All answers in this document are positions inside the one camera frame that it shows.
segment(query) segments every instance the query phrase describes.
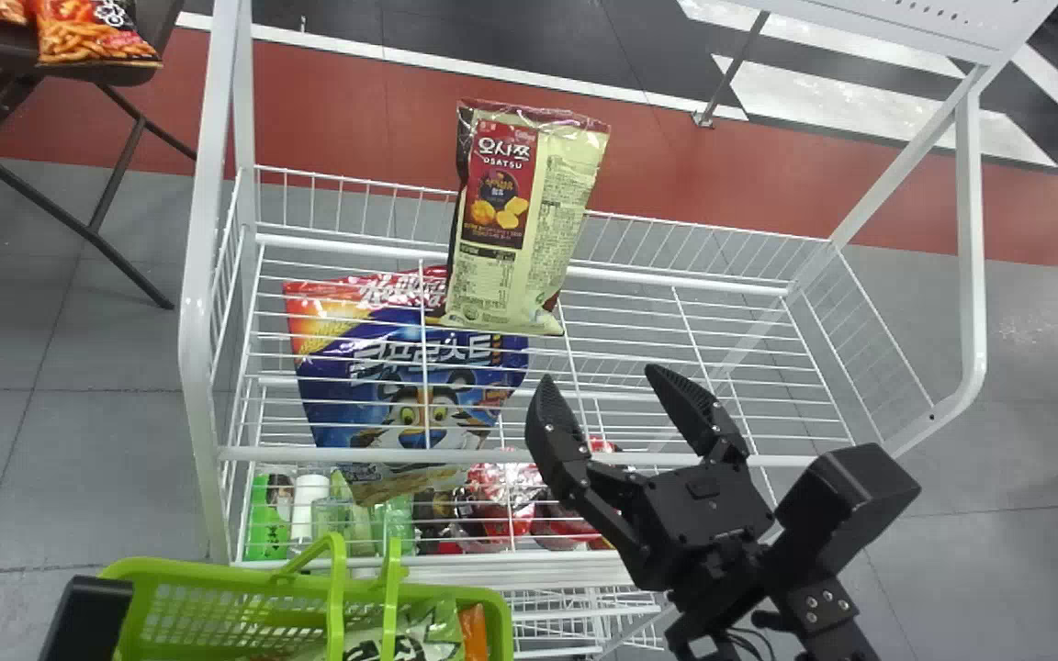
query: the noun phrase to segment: gray tiled floor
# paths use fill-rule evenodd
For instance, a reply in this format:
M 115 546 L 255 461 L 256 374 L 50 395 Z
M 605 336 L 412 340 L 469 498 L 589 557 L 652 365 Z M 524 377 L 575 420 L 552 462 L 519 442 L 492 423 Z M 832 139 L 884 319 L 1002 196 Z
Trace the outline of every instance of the gray tiled floor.
M 12 167 L 63 196 L 104 180 L 92 168 Z M 188 191 L 184 178 L 130 172 L 105 225 L 171 294 Z M 953 260 L 849 256 L 925 384 L 948 392 L 959 377 Z M 1058 269 L 991 262 L 987 276 L 983 397 L 907 457 L 923 498 L 844 573 L 889 661 L 1058 660 Z M 3 660 L 35 658 L 71 574 L 134 553 L 202 556 L 176 326 L 91 247 L 0 191 Z M 776 644 L 780 658 L 797 651 Z

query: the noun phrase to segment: nutrition label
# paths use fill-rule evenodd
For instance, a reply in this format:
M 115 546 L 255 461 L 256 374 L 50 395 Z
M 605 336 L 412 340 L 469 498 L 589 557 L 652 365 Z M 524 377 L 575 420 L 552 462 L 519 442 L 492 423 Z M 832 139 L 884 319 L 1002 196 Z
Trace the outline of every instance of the nutrition label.
M 455 302 L 468 322 L 487 319 L 487 310 L 504 310 L 509 302 L 516 252 L 459 243 L 453 269 L 459 274 Z
M 528 277 L 533 289 L 549 292 L 561 288 L 597 171 L 596 167 L 562 157 L 547 159 L 542 191 L 546 201 L 542 202 L 537 217 L 537 238 L 533 242 Z

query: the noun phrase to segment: white wire shelf cart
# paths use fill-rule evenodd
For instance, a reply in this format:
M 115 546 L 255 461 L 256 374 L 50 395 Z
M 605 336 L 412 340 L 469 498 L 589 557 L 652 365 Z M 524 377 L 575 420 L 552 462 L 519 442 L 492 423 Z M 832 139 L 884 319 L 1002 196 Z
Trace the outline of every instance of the white wire shelf cart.
M 819 453 L 878 442 L 901 455 L 973 401 L 986 369 L 978 97 L 1055 0 L 745 4 L 975 67 L 831 238 L 588 213 L 555 309 L 566 334 L 528 338 L 525 382 L 478 451 L 324 448 L 312 442 L 282 282 L 443 263 L 456 191 L 256 163 L 251 1 L 215 5 L 179 330 L 185 408 L 215 561 L 281 564 L 244 561 L 249 484 L 260 463 L 530 462 L 524 419 L 543 373 L 559 382 L 588 435 L 620 449 L 600 459 L 641 472 L 696 460 L 652 398 L 643 365 L 668 365 L 708 386 L 748 438 L 748 463 L 771 504 Z M 841 250 L 949 126 L 956 126 L 957 137 L 963 377 L 952 393 L 935 397 L 916 378 Z M 233 184 L 223 183 L 227 129 L 234 135 Z M 504 590 L 515 618 L 517 658 L 600 658 L 620 644 L 663 647 L 656 623 L 667 607 L 631 586 L 614 551 L 584 544 L 547 551 L 546 536 L 512 536 L 512 518 L 505 508 L 508 539 L 453 537 L 495 540 L 503 544 L 489 549 L 503 551 L 413 555 L 404 561 L 412 581 Z M 352 557 L 350 566 L 370 572 L 378 562 Z

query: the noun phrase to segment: chair seat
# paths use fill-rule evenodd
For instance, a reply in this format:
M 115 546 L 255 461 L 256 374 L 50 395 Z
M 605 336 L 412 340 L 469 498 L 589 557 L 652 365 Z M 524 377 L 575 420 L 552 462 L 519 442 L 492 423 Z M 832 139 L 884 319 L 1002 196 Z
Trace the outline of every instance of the chair seat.
M 182 10 L 182 0 L 138 0 L 135 23 L 144 40 L 159 53 L 165 50 L 174 22 Z M 104 82 L 113 87 L 133 87 L 147 82 L 158 71 L 151 67 L 79 66 L 36 67 L 38 35 L 34 25 L 8 24 L 0 21 L 0 68 L 14 72 L 52 75 L 58 78 Z

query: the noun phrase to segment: tiger cartoon face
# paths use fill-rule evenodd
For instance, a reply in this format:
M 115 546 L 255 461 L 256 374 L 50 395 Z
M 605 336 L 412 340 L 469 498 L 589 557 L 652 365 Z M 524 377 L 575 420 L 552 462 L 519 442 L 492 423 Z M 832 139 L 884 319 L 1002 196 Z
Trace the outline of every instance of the tiger cartoon face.
M 358 432 L 355 448 L 475 448 L 487 438 L 488 424 L 459 406 L 458 394 L 473 386 L 471 373 L 456 371 L 445 384 L 379 385 L 379 401 L 387 401 L 386 418 L 378 427 Z M 403 470 L 415 469 L 408 464 Z

